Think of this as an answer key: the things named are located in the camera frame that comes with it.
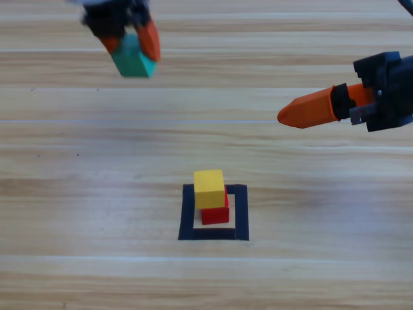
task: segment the wooden table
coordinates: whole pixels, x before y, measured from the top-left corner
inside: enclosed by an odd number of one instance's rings
[[[78,7],[0,1],[0,309],[413,309],[413,126],[275,122],[358,83],[357,59],[413,54],[411,16],[396,0],[152,11],[163,62],[132,80]],[[177,240],[201,169],[248,186],[249,242]]]

